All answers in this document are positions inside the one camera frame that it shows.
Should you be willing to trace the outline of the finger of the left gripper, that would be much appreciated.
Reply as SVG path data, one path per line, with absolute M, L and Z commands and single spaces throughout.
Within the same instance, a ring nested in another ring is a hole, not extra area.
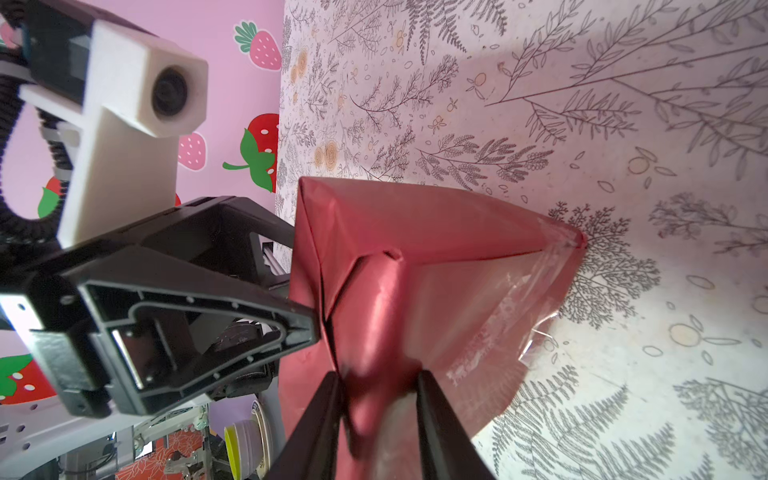
M 293 245 L 294 228 L 256 202 L 201 197 L 153 220 L 140 245 L 263 288 L 285 288 L 289 274 L 272 248 Z
M 96 419 L 167 412 L 319 338 L 310 308 L 141 246 L 11 267 L 1 307 L 66 410 Z

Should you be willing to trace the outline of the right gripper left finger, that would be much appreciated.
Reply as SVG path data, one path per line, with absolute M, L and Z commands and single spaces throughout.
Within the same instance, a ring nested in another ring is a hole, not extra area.
M 343 408 L 342 382 L 330 371 L 265 479 L 335 479 Z

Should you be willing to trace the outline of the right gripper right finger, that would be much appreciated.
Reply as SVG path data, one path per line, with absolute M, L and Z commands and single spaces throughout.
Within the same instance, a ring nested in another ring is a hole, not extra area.
M 493 480 L 431 372 L 418 374 L 416 392 L 422 478 Z

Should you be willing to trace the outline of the maroon wrapping paper sheet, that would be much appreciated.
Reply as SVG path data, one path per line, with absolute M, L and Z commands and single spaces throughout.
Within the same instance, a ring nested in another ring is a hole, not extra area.
M 531 338 L 558 313 L 582 263 L 577 228 L 459 189 L 302 178 L 290 297 L 317 312 L 321 338 L 280 363 L 285 428 L 296 428 L 335 371 L 346 406 L 336 477 L 419 478 L 417 374 L 435 376 L 469 435 L 501 414 L 522 383 L 521 357 L 486 385 L 456 388 L 445 373 L 489 316 L 510 259 L 578 235 L 581 261 Z

